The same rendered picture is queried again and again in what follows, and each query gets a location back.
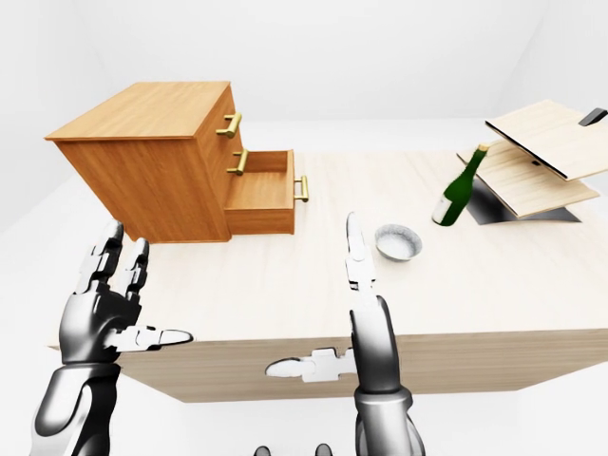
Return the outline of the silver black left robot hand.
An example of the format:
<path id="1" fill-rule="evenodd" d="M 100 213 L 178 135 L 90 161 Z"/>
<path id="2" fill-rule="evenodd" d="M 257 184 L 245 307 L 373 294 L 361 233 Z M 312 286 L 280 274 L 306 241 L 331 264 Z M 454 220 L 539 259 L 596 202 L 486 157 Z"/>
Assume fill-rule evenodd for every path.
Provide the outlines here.
<path id="1" fill-rule="evenodd" d="M 142 310 L 140 290 L 147 280 L 149 243 L 138 238 L 119 272 L 123 237 L 123 224 L 111 220 L 85 257 L 60 323 L 59 346 L 65 365 L 113 363 L 123 352 L 158 351 L 194 340 L 190 332 L 137 323 Z"/>

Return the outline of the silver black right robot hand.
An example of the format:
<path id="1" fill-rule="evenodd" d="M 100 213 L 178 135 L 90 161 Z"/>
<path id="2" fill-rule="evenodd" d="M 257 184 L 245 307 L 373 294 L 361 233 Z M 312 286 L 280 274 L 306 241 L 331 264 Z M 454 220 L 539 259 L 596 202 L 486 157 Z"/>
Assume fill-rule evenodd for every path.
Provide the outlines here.
<path id="1" fill-rule="evenodd" d="M 358 376 L 367 393 L 389 393 L 401 386 L 400 365 L 388 305 L 372 289 L 375 271 L 355 213 L 346 221 L 349 285 L 356 292 L 350 308 L 351 347 L 339 355 L 334 348 L 315 349 L 305 357 L 290 357 L 267 366 L 268 377 L 299 377 L 305 383 L 337 381 L 346 373 Z"/>

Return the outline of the grey patterned bowl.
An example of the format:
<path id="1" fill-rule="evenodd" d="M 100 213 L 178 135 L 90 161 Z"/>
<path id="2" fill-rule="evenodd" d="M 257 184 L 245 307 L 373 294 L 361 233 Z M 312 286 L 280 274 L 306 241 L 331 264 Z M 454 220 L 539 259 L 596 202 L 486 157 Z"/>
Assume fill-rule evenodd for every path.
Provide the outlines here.
<path id="1" fill-rule="evenodd" d="M 396 262 L 410 261 L 423 249 L 423 242 L 410 228 L 400 224 L 385 224 L 374 234 L 375 247 L 379 254 Z"/>

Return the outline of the wooden cabinet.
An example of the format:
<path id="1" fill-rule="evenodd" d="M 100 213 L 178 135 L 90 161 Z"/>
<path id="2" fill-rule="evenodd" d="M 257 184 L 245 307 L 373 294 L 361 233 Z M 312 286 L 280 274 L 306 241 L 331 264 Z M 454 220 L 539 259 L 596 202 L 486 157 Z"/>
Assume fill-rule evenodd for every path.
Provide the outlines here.
<path id="1" fill-rule="evenodd" d="M 47 135 L 133 238 L 227 241 L 197 132 L 227 82 L 140 82 Z"/>

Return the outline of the green wine bottle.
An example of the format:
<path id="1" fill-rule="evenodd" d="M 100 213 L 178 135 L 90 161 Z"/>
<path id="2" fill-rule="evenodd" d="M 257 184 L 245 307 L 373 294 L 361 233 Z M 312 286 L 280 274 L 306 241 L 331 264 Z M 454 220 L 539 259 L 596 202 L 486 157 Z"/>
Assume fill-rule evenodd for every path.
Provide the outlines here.
<path id="1" fill-rule="evenodd" d="M 488 144 L 479 144 L 464 171 L 447 186 L 431 215 L 436 224 L 451 226 L 462 214 L 471 198 L 476 172 L 488 149 Z"/>

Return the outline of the closed wooden drawer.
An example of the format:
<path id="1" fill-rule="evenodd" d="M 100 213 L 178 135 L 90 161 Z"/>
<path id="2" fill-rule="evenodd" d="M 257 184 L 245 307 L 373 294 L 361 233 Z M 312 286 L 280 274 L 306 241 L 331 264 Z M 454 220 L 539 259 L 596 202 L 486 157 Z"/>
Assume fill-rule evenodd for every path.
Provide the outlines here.
<path id="1" fill-rule="evenodd" d="M 217 130 L 227 129 L 231 121 L 225 120 L 224 116 L 233 115 L 234 113 L 232 90 L 228 85 L 218 96 L 218 99 L 197 132 L 199 147 L 205 158 L 217 155 L 219 150 L 230 141 L 227 135 L 218 134 Z"/>
<path id="2" fill-rule="evenodd" d="M 220 139 L 208 157 L 214 189 L 221 206 L 226 201 L 231 180 L 235 176 L 234 173 L 229 173 L 228 169 L 238 166 L 241 150 L 239 140 Z"/>

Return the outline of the open wooden drawer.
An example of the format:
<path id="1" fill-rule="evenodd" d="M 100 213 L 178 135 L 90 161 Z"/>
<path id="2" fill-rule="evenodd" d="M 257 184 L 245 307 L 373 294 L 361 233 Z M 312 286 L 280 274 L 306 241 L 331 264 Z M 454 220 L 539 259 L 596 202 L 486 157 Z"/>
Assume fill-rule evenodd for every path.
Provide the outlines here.
<path id="1" fill-rule="evenodd" d="M 224 215 L 234 235 L 293 234 L 294 152 L 250 151 L 243 174 L 231 180 Z"/>

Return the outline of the pale wooden wine rack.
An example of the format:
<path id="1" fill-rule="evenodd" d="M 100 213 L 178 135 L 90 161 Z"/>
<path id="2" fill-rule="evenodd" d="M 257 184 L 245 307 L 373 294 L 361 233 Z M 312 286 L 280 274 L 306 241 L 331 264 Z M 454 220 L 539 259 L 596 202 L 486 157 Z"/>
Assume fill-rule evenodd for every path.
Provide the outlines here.
<path id="1" fill-rule="evenodd" d="M 608 109 L 545 100 L 485 122 L 500 138 L 476 177 L 514 218 L 595 199 L 584 180 L 608 172 Z"/>

